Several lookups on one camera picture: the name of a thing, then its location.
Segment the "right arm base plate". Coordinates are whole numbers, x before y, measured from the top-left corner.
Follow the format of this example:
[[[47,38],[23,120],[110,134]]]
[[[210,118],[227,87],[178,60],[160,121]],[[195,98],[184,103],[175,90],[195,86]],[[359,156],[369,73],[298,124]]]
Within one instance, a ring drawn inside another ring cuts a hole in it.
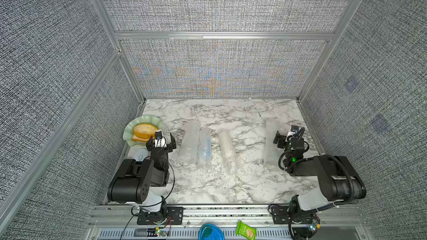
[[[320,218],[314,211],[303,211],[299,207],[284,204],[268,205],[274,224],[291,224],[292,226],[305,226],[311,230],[320,228]]]

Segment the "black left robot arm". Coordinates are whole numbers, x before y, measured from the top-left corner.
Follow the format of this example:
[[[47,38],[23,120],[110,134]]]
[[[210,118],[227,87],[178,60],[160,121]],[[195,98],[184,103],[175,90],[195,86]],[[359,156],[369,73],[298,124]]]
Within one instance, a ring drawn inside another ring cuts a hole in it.
[[[169,154],[176,149],[176,140],[168,141],[162,131],[157,131],[146,143],[150,152],[142,161],[125,159],[115,173],[107,197],[109,202],[131,204],[131,215],[138,225],[165,226],[179,217],[180,208],[168,207],[168,196],[159,196],[152,187],[165,187],[170,173],[174,173]]]

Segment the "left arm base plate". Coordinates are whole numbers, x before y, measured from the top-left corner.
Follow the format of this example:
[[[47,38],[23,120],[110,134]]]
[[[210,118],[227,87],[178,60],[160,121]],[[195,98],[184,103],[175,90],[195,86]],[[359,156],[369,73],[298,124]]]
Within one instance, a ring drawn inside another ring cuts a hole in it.
[[[161,208],[159,212],[140,210],[137,216],[138,225],[164,227],[167,224],[182,225],[183,207]]]

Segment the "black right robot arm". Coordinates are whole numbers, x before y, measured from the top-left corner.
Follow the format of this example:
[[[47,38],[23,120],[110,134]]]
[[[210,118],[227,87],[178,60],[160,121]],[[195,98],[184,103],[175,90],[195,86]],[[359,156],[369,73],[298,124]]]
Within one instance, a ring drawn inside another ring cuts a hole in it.
[[[320,227],[319,212],[364,199],[367,189],[360,176],[345,156],[329,154],[306,158],[310,146],[304,140],[305,129],[292,126],[287,135],[276,133],[273,143],[283,149],[278,166],[293,177],[316,177],[318,186],[304,194],[295,195],[287,209],[272,205],[275,223],[286,222],[308,225],[306,237]]]

